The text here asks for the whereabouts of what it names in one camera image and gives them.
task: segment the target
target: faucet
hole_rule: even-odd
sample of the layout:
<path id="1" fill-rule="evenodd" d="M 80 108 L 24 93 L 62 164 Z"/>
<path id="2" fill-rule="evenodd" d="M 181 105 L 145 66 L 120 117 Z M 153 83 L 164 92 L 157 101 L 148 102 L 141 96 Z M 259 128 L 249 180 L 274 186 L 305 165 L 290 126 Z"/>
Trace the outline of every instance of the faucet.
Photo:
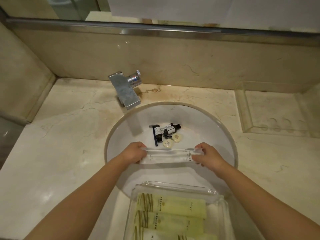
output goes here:
<path id="1" fill-rule="evenodd" d="M 121 71 L 113 73 L 108 77 L 118 94 L 122 107 L 126 107 L 129 110 L 141 104 L 138 95 L 134 91 L 134 87 L 142 83 L 138 70 L 127 77 Z"/>

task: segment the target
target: sink basin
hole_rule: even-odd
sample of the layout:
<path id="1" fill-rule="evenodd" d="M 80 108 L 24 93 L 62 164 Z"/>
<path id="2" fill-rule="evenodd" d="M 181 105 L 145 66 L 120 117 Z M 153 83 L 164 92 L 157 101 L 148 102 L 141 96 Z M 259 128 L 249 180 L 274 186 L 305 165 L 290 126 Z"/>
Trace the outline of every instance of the sink basin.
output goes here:
<path id="1" fill-rule="evenodd" d="M 213 115 L 196 106 L 177 102 L 159 102 L 141 106 L 126 113 L 111 129 L 105 145 L 105 161 L 121 153 L 129 143 L 143 142 L 155 147 L 152 128 L 170 123 L 180 124 L 182 135 L 173 148 L 194 148 L 200 142 L 213 145 L 231 165 L 238 166 L 238 154 L 233 138 L 226 127 Z M 214 188 L 219 193 L 229 193 L 225 182 L 206 167 L 192 162 L 162 164 L 132 164 L 124 171 L 117 187 L 128 197 L 136 184 L 144 181 L 185 184 Z"/>

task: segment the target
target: sink rim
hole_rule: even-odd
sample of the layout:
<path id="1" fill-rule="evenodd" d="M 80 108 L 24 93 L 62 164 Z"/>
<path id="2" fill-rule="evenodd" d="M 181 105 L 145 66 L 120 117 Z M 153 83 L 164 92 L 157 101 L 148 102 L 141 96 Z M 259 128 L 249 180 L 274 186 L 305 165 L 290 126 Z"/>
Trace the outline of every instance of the sink rim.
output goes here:
<path id="1" fill-rule="evenodd" d="M 193 104 L 187 104 L 187 103 L 181 103 L 181 102 L 155 102 L 155 103 L 150 103 L 150 104 L 145 104 L 139 107 L 135 107 L 134 109 L 129 110 L 127 113 L 125 113 L 111 128 L 111 130 L 109 131 L 109 134 L 106 138 L 106 142 L 104 144 L 104 162 L 105 164 L 107 164 L 107 148 L 108 148 L 108 144 L 109 141 L 111 139 L 111 136 L 113 135 L 113 133 L 115 132 L 115 130 L 118 128 L 118 126 L 125 121 L 129 116 L 131 116 L 134 113 L 138 113 L 144 109 L 153 107 L 153 106 L 158 106 L 158 105 L 182 105 L 182 106 L 187 106 L 187 107 L 191 107 L 193 109 L 196 109 L 198 111 L 200 111 L 201 113 L 205 114 L 206 116 L 208 116 L 210 119 L 212 119 L 213 121 L 215 121 L 216 123 L 218 123 L 221 126 L 222 131 L 226 134 L 228 140 L 231 143 L 232 146 L 232 151 L 233 151 L 233 155 L 234 155 L 234 167 L 237 169 L 238 168 L 238 150 L 236 147 L 236 143 L 231 135 L 231 133 L 229 132 L 229 130 L 226 128 L 226 126 L 219 120 L 217 119 L 213 114 L 207 112 L 206 110 L 195 106 Z"/>

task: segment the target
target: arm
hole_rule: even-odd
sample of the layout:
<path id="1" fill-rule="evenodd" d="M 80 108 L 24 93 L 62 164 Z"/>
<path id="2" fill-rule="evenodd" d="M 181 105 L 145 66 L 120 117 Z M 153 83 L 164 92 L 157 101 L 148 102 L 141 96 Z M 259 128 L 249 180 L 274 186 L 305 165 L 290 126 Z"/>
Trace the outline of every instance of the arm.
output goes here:
<path id="1" fill-rule="evenodd" d="M 320 226 L 262 189 L 239 170 L 228 164 L 217 150 L 200 143 L 204 156 L 192 159 L 201 163 L 231 189 L 266 240 L 320 239 Z"/>
<path id="2" fill-rule="evenodd" d="M 141 142 L 131 143 L 88 181 L 55 206 L 25 240 L 86 240 L 121 173 L 146 156 Z"/>

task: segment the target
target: countertop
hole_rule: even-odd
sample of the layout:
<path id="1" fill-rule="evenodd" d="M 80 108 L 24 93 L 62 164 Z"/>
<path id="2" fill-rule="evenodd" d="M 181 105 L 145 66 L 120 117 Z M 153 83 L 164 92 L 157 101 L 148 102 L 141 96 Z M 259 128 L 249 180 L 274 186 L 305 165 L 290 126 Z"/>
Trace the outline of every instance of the countertop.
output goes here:
<path id="1" fill-rule="evenodd" d="M 242 133 L 232 90 L 152 84 L 135 90 L 141 105 L 181 101 L 217 117 L 235 140 L 239 170 L 320 224 L 320 139 Z M 59 79 L 0 171 L 0 238 L 23 239 L 94 175 L 105 164 L 107 135 L 125 113 L 111 82 Z M 122 239 L 129 202 L 115 187 L 90 239 Z M 232 202 L 236 237 L 256 238 L 250 220 L 240 216 L 243 209 Z"/>

